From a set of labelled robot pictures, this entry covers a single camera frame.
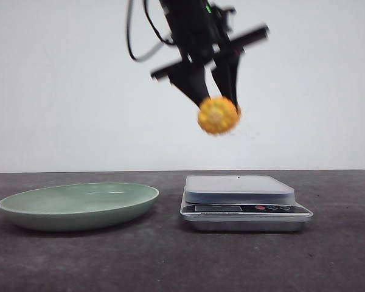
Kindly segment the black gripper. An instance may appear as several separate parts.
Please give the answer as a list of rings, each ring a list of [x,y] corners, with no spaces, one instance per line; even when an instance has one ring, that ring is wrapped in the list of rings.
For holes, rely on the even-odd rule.
[[[213,61],[216,67],[212,76],[223,97],[234,106],[237,101],[237,70],[244,47],[267,38],[266,24],[235,38],[229,16],[235,8],[221,8],[208,1],[161,1],[169,25],[172,46],[176,46],[181,61],[151,73],[156,79],[168,77],[196,106],[209,97],[205,81],[205,68]]]

